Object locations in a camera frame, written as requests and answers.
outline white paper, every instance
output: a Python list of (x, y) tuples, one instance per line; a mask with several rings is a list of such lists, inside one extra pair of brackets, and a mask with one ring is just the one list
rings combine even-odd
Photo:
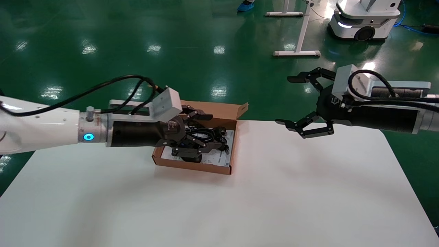
[[(235, 131), (233, 130), (226, 130), (227, 134), (224, 136), (224, 138), (227, 140), (227, 145), (229, 146), (229, 153), (226, 153), (225, 151), (219, 151), (217, 149), (214, 149), (210, 151), (209, 153), (203, 153), (202, 154), (202, 160), (201, 163), (205, 164), (212, 164), (215, 166), (220, 167), (229, 167), (230, 166), (230, 159), (232, 156), (232, 148), (233, 148), (233, 137), (235, 134)], [(172, 156), (172, 148), (171, 147), (165, 147), (163, 149), (162, 153), (162, 159), (167, 160), (181, 160), (182, 158), (178, 156)]]

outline stand base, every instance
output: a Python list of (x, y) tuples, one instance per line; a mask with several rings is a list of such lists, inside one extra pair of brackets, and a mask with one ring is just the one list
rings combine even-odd
[(302, 12), (267, 12), (265, 16), (280, 16), (280, 17), (302, 17)]
[(315, 56), (320, 57), (320, 51), (274, 51), (273, 56)]

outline black cable bundle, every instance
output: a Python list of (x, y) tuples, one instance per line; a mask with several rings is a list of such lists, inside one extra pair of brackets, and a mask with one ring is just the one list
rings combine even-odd
[[(352, 80), (353, 78), (360, 73), (368, 73), (376, 76), (381, 82), (384, 83), (384, 85), (389, 90), (391, 98), (379, 98), (379, 97), (369, 97), (360, 94), (357, 92), (353, 85)], [(415, 107), (419, 109), (425, 109), (430, 110), (433, 112), (439, 113), (439, 107), (423, 104), (419, 102), (425, 102), (425, 103), (439, 103), (439, 99), (437, 98), (407, 98), (407, 97), (398, 97), (395, 94), (395, 90), (393, 90), (393, 87), (390, 85), (390, 83), (379, 73), (368, 70), (368, 69), (360, 69), (355, 72), (353, 72), (348, 79), (348, 87), (351, 90), (351, 92), (356, 95), (359, 98), (366, 99), (368, 101), (353, 101), (350, 103), (351, 106), (362, 106), (362, 105), (397, 105), (397, 106), (409, 106), (409, 107)]]
[(225, 134), (226, 134), (226, 129), (224, 127), (216, 127), (213, 129), (209, 129), (204, 127), (201, 123), (194, 120), (190, 120), (187, 123), (186, 135), (190, 135), (191, 137), (205, 143), (214, 142), (214, 141), (221, 142), (223, 143), (224, 149), (228, 150), (227, 140), (224, 138)]

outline blue cable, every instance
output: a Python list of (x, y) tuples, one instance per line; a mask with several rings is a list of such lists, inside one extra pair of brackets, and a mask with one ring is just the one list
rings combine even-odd
[(404, 2), (404, 0), (401, 0), (401, 1), (403, 3), (403, 6), (404, 6), (404, 14), (403, 14), (403, 17), (401, 18), (401, 20), (398, 23), (396, 23), (395, 25), (393, 25), (393, 27), (399, 26), (403, 22), (404, 18), (406, 17), (406, 3)]
[[(403, 22), (404, 18), (406, 17), (406, 3), (404, 2), (404, 0), (401, 0), (401, 1), (403, 3), (403, 6), (404, 6), (404, 14), (403, 14), (403, 17), (401, 18), (401, 20), (398, 23), (394, 24), (393, 27), (397, 27), (397, 26), (401, 25), (401, 23)], [(413, 29), (413, 28), (411, 28), (409, 26), (405, 26), (405, 25), (401, 25), (401, 26), (406, 28), (406, 29), (408, 29), (408, 30), (410, 30), (410, 31), (416, 32), (416, 33), (437, 36), (437, 34), (434, 34), (434, 33), (424, 33), (424, 32), (418, 31), (416, 29)]]

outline box lid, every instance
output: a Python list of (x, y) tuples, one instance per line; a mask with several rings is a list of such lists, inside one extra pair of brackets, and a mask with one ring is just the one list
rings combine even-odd
[(248, 102), (243, 105), (225, 104), (217, 102), (181, 101), (182, 105), (190, 105), (205, 113), (213, 114), (215, 118), (236, 120), (248, 109)]

